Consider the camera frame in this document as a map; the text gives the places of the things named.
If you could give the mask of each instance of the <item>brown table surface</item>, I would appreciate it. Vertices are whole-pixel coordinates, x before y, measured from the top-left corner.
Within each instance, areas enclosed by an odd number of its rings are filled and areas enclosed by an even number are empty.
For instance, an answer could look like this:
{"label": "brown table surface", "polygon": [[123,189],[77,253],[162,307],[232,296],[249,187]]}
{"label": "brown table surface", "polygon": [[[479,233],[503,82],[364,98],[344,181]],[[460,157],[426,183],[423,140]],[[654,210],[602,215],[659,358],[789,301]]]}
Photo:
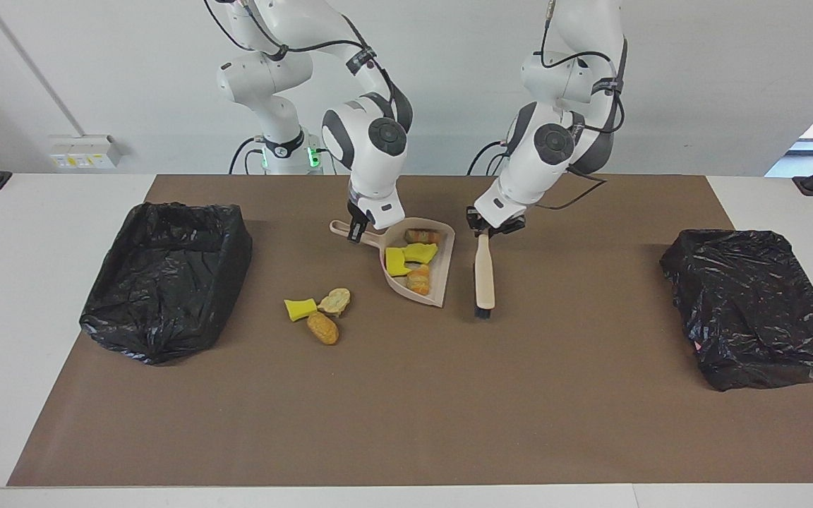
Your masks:
{"label": "brown table surface", "polygon": [[[328,232],[346,178],[159,176],[151,202],[242,206],[255,255],[234,314],[169,367],[81,335],[9,485],[813,483],[813,385],[714,392],[661,276],[681,229],[731,227],[706,179],[609,180],[493,239],[481,322],[464,207],[487,178],[401,179],[407,213],[458,231],[437,309]],[[326,347],[282,300],[338,286],[354,301]]]}

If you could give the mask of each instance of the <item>trash bag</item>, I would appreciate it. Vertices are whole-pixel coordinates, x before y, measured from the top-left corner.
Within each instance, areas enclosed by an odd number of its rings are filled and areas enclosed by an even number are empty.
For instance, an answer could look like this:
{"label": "trash bag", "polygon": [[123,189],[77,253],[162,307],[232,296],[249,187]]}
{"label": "trash bag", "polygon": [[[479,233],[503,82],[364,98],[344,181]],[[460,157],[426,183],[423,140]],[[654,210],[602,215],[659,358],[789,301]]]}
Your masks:
{"label": "trash bag", "polygon": [[148,365],[209,349],[234,308],[252,249],[238,206],[136,206],[106,254],[80,327]]}
{"label": "trash bag", "polygon": [[684,231],[661,258],[713,388],[813,382],[813,286],[772,231]]}

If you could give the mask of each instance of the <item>beige dustpan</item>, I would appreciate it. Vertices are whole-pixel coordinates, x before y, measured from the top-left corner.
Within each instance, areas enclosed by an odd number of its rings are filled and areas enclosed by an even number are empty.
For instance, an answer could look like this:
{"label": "beige dustpan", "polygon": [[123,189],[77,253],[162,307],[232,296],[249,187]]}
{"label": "beige dustpan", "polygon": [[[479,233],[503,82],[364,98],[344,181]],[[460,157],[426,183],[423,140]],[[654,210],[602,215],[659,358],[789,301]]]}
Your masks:
{"label": "beige dustpan", "polygon": [[[330,229],[333,234],[345,238],[349,235],[349,224],[345,222],[332,221],[332,223],[330,223]],[[407,289],[404,285],[406,282],[401,283],[394,279],[394,277],[391,277],[385,267],[385,248],[406,247],[407,241],[404,240],[404,232],[406,232],[407,229],[435,229],[435,231],[440,232],[442,235],[442,241],[438,244],[438,254],[435,254],[432,263],[428,265],[432,282],[432,289],[428,296],[419,295],[419,293],[414,293]],[[359,241],[359,243],[371,245],[378,249],[378,258],[380,258],[381,261],[381,273],[385,275],[387,285],[391,286],[391,289],[394,289],[400,296],[413,300],[413,302],[425,303],[427,306],[442,308],[445,306],[447,273],[451,267],[451,254],[454,253],[455,236],[454,228],[443,222],[409,218],[403,219],[402,222],[387,228],[387,231],[381,235],[364,232],[364,234],[362,234],[362,240]]]}

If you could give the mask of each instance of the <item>wooden brush handle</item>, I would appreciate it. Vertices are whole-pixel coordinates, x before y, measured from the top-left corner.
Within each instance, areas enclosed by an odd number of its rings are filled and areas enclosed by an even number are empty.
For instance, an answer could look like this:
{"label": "wooden brush handle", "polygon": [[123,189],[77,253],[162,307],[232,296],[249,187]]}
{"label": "wooden brush handle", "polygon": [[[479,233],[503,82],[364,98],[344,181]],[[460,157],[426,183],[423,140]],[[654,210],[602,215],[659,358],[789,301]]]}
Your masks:
{"label": "wooden brush handle", "polygon": [[475,251],[475,306],[494,309],[494,264],[488,249],[488,232],[478,235]]}

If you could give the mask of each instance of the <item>white robotic arm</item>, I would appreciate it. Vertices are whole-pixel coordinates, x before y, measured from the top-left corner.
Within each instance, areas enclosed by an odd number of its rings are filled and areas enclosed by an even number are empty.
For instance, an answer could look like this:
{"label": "white robotic arm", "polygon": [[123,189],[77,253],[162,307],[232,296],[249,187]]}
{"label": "white robotic arm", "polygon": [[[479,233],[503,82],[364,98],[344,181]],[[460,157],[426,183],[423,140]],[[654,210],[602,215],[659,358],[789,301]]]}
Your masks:
{"label": "white robotic arm", "polygon": [[299,125],[294,105],[275,94],[312,77],[308,52],[335,55],[366,91],[330,109],[323,119],[326,148],[351,170],[351,240],[359,241],[369,222],[378,229],[400,222],[404,211],[396,183],[407,156],[413,109],[361,33],[323,0],[216,1],[228,4],[236,39],[255,50],[226,63],[219,71],[219,86],[259,116],[269,170],[306,173],[304,168],[313,165],[309,135]]}
{"label": "white robotic arm", "polygon": [[524,221],[523,214],[568,169],[590,174],[603,167],[622,114],[626,41],[620,0],[550,0],[552,17],[573,55],[545,51],[523,63],[523,84],[536,102],[520,109],[507,133],[510,163],[474,203],[488,226]]}

